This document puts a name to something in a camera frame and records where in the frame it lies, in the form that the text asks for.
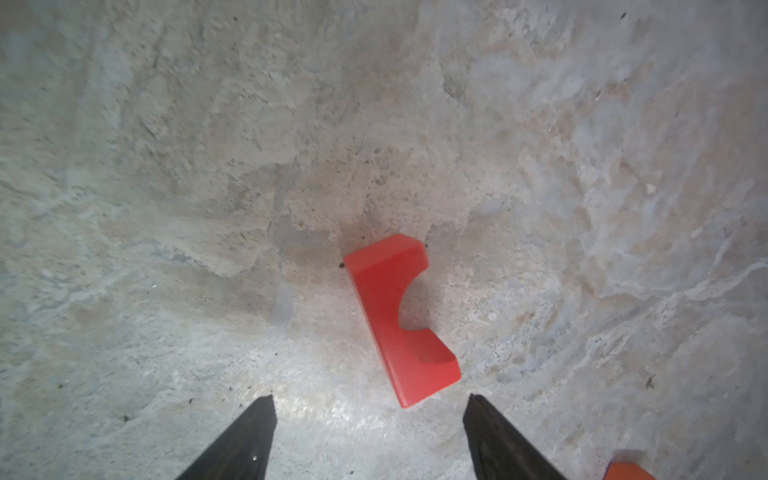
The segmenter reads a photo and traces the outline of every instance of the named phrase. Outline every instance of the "orange object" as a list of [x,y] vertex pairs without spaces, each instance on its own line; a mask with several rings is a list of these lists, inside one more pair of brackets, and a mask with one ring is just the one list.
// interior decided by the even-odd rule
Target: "orange object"
[[635,463],[611,463],[603,480],[656,480]]
[[456,356],[430,329],[400,328],[400,301],[429,266],[424,244],[394,235],[344,257],[400,405],[411,405],[462,378]]

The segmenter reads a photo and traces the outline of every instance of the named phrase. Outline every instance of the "red arch block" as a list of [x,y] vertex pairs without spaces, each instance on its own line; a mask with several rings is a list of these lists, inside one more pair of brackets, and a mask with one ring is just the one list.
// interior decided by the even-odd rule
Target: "red arch block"
[[462,378],[456,356],[430,329],[399,326],[408,285],[429,266],[424,244],[394,235],[344,257],[400,405],[411,405]]

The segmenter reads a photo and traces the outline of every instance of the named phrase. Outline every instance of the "concrete floor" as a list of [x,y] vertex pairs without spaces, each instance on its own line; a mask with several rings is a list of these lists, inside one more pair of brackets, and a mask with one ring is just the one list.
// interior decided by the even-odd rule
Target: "concrete floor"
[[[169,478],[255,397],[269,480],[768,478],[762,0],[5,0],[0,476]],[[400,409],[342,256],[428,244]]]

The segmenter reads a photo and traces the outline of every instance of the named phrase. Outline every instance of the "dark pointed object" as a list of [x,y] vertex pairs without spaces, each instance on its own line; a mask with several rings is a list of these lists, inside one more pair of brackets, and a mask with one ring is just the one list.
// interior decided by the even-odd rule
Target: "dark pointed object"
[[177,480],[263,480],[275,427],[272,396],[259,397]]
[[565,480],[482,395],[470,395],[464,430],[478,480]]

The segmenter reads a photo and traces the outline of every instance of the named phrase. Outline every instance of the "stone surface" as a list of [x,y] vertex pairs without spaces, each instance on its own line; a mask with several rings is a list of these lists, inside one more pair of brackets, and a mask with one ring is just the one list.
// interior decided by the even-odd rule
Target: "stone surface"
[[[473,478],[488,397],[569,478],[768,476],[759,0],[7,0],[0,476]],[[344,254],[464,374],[398,407]]]

